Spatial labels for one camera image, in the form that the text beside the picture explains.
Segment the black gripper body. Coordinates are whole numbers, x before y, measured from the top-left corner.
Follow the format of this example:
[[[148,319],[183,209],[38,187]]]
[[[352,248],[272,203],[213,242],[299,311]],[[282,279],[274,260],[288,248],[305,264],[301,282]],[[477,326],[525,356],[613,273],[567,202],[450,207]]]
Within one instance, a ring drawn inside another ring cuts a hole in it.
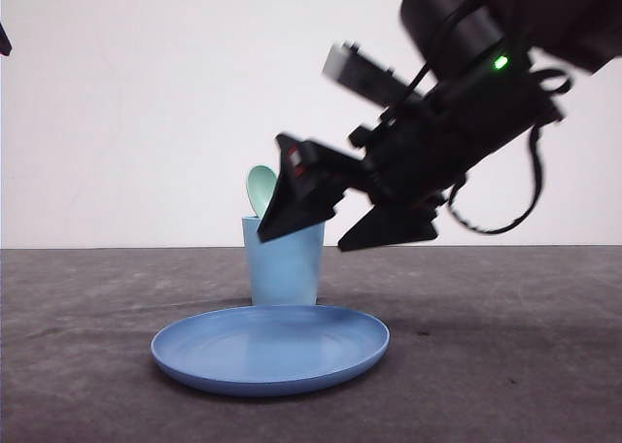
[[[378,124],[349,136],[371,171],[364,191],[374,204],[415,201],[454,185],[475,164],[529,128],[561,119],[553,96],[565,84],[560,69],[534,69],[525,56],[483,56],[444,71],[427,61],[403,97],[383,108]]]

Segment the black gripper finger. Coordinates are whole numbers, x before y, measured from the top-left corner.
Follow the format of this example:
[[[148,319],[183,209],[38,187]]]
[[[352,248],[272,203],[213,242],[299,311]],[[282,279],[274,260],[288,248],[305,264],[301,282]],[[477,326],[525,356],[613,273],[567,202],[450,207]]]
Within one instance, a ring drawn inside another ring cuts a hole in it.
[[[436,238],[436,198],[375,205],[338,241],[342,252]]]
[[[276,136],[280,171],[259,224],[262,242],[289,235],[335,216],[348,188],[368,191],[371,171],[362,160],[288,133]]]

